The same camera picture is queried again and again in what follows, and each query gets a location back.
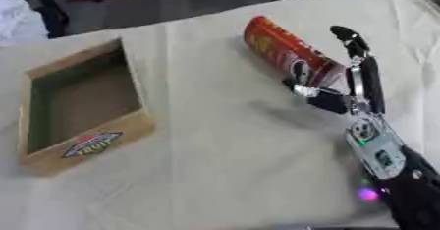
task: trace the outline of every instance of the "green led light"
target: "green led light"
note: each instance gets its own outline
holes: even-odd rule
[[[369,185],[370,184],[368,179],[361,179],[360,182],[363,183],[364,185]]]

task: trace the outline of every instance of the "can label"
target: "can label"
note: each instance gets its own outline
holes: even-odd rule
[[[245,30],[245,42],[270,64],[304,86],[330,86],[345,67],[265,17],[256,17]]]

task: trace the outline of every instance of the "robotic hand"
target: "robotic hand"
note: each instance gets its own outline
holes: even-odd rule
[[[350,111],[354,122],[345,132],[346,140],[400,229],[439,230],[440,176],[385,121],[379,71],[365,41],[347,28],[332,27],[331,31],[351,58],[346,71],[350,94],[301,86],[295,77],[285,80],[285,85],[318,108],[338,114]]]

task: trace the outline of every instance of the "table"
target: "table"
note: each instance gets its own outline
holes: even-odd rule
[[[388,121],[440,168],[439,9],[429,0],[286,0],[1,50],[2,228],[251,229],[377,212],[355,199],[346,119],[294,102],[243,44],[256,15],[344,63],[329,27],[360,32],[380,64]],[[20,74],[117,37],[156,132],[56,177],[29,175],[16,153]],[[361,224],[392,224],[374,215]]]

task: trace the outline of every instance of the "purple led light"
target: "purple led light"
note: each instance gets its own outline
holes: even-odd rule
[[[357,189],[357,195],[364,201],[376,201],[379,195],[371,188]]]

